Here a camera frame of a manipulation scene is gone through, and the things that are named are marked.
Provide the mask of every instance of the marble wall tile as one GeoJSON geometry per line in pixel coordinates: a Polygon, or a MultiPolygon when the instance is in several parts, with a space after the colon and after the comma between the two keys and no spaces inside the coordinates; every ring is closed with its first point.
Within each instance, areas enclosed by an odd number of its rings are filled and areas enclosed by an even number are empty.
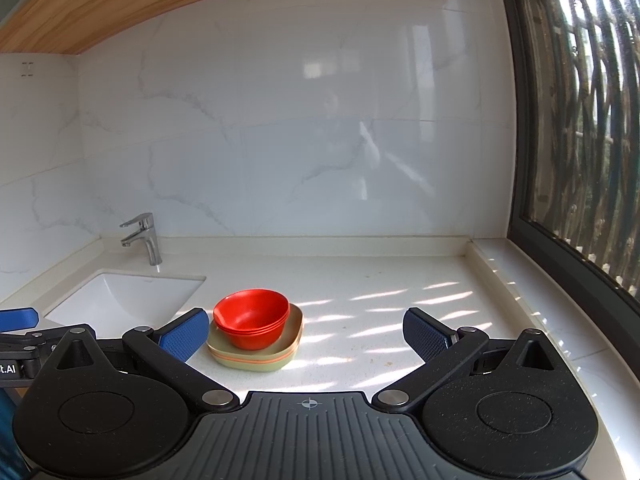
{"type": "Polygon", "coordinates": [[[504,235],[492,1],[205,0],[82,54],[101,233],[149,209],[163,235],[504,235]]]}
{"type": "Polygon", "coordinates": [[[86,163],[0,186],[0,301],[98,238],[86,163]]]}
{"type": "Polygon", "coordinates": [[[83,157],[69,56],[0,55],[0,186],[83,157]],[[32,62],[32,76],[22,63],[32,62]]]}
{"type": "Polygon", "coordinates": [[[98,237],[71,56],[0,55],[0,232],[0,301],[98,237]]]}
{"type": "Polygon", "coordinates": [[[161,236],[250,234],[239,133],[207,130],[87,158],[100,232],[152,211],[161,236]]]}
{"type": "Polygon", "coordinates": [[[478,188],[476,189],[475,238],[503,238],[511,215],[515,174],[516,136],[509,125],[483,121],[478,188]]]}

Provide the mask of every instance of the stacked bowl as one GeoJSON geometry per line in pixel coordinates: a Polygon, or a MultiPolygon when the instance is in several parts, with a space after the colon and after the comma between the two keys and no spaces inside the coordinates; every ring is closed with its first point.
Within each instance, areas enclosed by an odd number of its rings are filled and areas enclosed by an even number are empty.
{"type": "Polygon", "coordinates": [[[280,337],[289,311],[289,300],[279,292],[252,288],[220,300],[213,320],[234,346],[261,350],[280,337]]]}

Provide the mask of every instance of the stacked plate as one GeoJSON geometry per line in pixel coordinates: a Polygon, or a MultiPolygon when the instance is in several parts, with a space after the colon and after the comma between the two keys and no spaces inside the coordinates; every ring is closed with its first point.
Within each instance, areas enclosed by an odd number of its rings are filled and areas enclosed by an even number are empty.
{"type": "Polygon", "coordinates": [[[277,341],[267,348],[252,351],[232,345],[228,335],[213,321],[209,328],[207,347],[216,361],[229,368],[273,372],[293,359],[300,344],[302,325],[302,311],[294,304],[289,304],[289,316],[277,341]]]}

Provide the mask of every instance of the window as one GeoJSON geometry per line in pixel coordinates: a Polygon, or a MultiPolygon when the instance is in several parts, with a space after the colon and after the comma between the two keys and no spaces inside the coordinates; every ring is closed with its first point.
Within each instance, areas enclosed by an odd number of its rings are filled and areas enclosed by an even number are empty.
{"type": "Polygon", "coordinates": [[[510,238],[640,376],[640,0],[505,0],[518,95],[510,238]]]}

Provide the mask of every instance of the window frame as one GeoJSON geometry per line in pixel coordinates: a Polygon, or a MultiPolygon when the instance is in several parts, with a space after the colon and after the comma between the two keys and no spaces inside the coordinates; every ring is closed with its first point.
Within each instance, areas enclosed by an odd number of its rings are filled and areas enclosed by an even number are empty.
{"type": "Polygon", "coordinates": [[[504,0],[516,87],[516,167],[507,238],[534,260],[591,318],[640,380],[640,304],[594,263],[526,217],[537,103],[519,0],[504,0]]]}

